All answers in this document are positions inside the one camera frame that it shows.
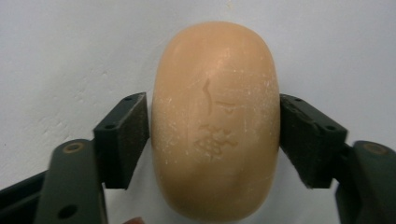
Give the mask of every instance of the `black plastic part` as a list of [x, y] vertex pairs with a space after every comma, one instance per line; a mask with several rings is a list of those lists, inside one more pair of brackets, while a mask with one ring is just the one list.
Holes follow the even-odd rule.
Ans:
[[33, 223], [44, 178], [45, 172], [0, 191], [0, 223]]
[[93, 130], [102, 181], [108, 189], [127, 189], [149, 139], [144, 92], [125, 97]]
[[344, 148], [347, 130], [302, 99], [281, 94], [280, 146], [311, 189], [332, 183], [335, 156]]
[[396, 153], [359, 141], [350, 153], [349, 165], [362, 201], [355, 223], [396, 223]]
[[35, 224], [107, 223], [92, 142], [73, 140], [52, 154]]

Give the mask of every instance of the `screw hole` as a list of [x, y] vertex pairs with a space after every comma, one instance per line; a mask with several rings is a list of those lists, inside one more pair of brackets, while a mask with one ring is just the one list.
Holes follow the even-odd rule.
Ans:
[[68, 219], [72, 217], [76, 212], [77, 212], [77, 206], [74, 204], [69, 204], [59, 211], [58, 218]]
[[334, 126], [329, 125], [329, 126], [326, 126], [326, 128], [327, 128], [327, 130], [335, 131], [335, 127]]
[[116, 125], [114, 125], [114, 124], [108, 124], [105, 126], [106, 129], [113, 129], [115, 127], [116, 127]]

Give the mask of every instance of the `orange soap bar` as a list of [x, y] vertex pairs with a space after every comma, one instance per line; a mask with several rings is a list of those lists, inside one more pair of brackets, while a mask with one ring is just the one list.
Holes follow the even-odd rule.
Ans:
[[182, 30], [158, 67], [151, 125], [157, 182], [173, 209], [202, 221], [253, 213], [279, 147], [279, 90], [264, 41], [223, 21]]

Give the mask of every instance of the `embossed design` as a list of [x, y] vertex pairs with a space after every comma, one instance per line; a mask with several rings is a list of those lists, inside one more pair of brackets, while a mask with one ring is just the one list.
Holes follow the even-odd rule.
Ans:
[[217, 128], [209, 124], [202, 125], [199, 130], [205, 132], [205, 136], [196, 140], [194, 145], [198, 150], [208, 153], [211, 160], [213, 157], [221, 156], [225, 147], [236, 147], [238, 145], [238, 142], [232, 139], [230, 130]]

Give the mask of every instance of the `white background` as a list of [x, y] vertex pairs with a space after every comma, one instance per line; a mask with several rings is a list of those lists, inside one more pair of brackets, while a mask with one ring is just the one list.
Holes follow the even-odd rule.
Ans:
[[[396, 148], [396, 3], [388, 1], [0, 2], [0, 189], [48, 166], [124, 96], [152, 94], [165, 45], [201, 21], [257, 32], [280, 90], [364, 139]], [[127, 191], [106, 192], [110, 223], [197, 223], [173, 212], [153, 178], [150, 144]], [[339, 223], [332, 189], [305, 189], [283, 153], [264, 205], [237, 223]]]

